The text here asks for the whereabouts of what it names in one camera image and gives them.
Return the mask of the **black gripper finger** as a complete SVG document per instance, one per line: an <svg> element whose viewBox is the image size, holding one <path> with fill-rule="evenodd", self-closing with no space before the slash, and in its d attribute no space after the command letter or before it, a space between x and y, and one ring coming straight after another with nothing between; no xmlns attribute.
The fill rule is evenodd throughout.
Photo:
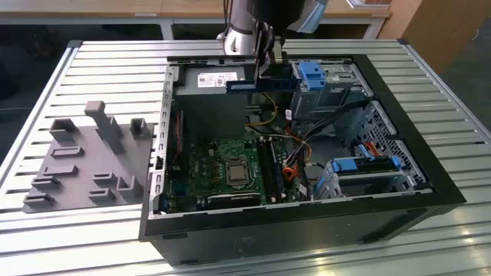
<svg viewBox="0 0 491 276"><path fill-rule="evenodd" d="M261 78L269 66L269 52L273 44L272 27L263 21L255 22L255 80Z"/></svg>
<svg viewBox="0 0 491 276"><path fill-rule="evenodd" d="M283 55L283 45L284 45L284 33L275 28L269 31L269 45L268 45L268 58L269 64L283 64L285 57Z"/></svg>

